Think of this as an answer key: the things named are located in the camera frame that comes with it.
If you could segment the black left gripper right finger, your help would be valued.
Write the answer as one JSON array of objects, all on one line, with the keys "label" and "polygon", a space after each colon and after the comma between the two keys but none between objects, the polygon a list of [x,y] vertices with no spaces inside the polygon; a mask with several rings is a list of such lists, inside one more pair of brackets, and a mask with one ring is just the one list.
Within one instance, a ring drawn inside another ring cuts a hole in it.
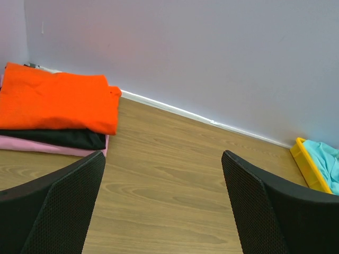
[{"label": "black left gripper right finger", "polygon": [[222,169],[243,253],[338,253],[338,196],[226,150]]}]

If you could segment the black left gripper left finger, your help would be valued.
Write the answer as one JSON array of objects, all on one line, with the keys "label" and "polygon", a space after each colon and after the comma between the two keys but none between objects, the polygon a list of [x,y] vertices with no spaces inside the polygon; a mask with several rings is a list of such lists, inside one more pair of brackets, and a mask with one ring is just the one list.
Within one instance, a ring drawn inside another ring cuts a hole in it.
[{"label": "black left gripper left finger", "polygon": [[1,191],[1,253],[82,253],[104,169],[96,151]]}]

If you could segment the teal t shirt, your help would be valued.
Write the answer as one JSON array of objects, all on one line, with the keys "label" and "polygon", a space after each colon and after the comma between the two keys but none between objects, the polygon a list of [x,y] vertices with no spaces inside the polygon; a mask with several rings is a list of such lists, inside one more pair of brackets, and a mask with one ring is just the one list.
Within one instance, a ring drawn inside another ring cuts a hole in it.
[{"label": "teal t shirt", "polygon": [[332,193],[338,195],[338,149],[312,140],[306,140],[303,145]]}]

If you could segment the yellow plastic bin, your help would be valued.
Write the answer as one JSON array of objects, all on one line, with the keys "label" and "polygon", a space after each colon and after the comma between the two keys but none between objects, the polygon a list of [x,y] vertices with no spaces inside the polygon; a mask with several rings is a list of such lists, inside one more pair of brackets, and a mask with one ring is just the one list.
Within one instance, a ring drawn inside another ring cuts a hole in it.
[{"label": "yellow plastic bin", "polygon": [[325,178],[316,167],[311,156],[306,150],[304,146],[305,141],[306,140],[303,138],[296,138],[295,144],[290,149],[290,153],[304,177],[305,182],[308,187],[313,190],[333,194]]}]

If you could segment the black folded t shirt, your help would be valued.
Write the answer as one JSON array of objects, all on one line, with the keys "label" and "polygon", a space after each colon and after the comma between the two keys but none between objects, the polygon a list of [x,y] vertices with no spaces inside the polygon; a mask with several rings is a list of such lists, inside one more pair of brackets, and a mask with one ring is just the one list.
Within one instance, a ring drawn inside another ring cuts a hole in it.
[{"label": "black folded t shirt", "polygon": [[103,150],[106,136],[89,129],[1,130],[1,135],[84,150]]}]

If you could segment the pink folded t shirt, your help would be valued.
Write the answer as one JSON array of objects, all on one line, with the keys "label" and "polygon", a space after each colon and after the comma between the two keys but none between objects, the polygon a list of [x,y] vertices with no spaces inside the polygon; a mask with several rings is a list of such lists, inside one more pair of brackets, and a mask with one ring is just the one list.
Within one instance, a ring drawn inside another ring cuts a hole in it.
[{"label": "pink folded t shirt", "polygon": [[1,135],[1,149],[13,151],[53,153],[59,155],[70,155],[78,157],[85,157],[95,152],[95,150],[61,147],[31,140],[7,137],[3,135]]}]

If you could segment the orange folded t shirt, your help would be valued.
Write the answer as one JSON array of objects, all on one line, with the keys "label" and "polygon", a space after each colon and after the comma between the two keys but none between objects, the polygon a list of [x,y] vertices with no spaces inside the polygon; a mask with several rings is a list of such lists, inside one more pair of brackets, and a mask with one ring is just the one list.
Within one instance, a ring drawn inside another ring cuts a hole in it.
[{"label": "orange folded t shirt", "polygon": [[89,129],[115,135],[121,90],[105,76],[84,76],[7,63],[1,129]]}]

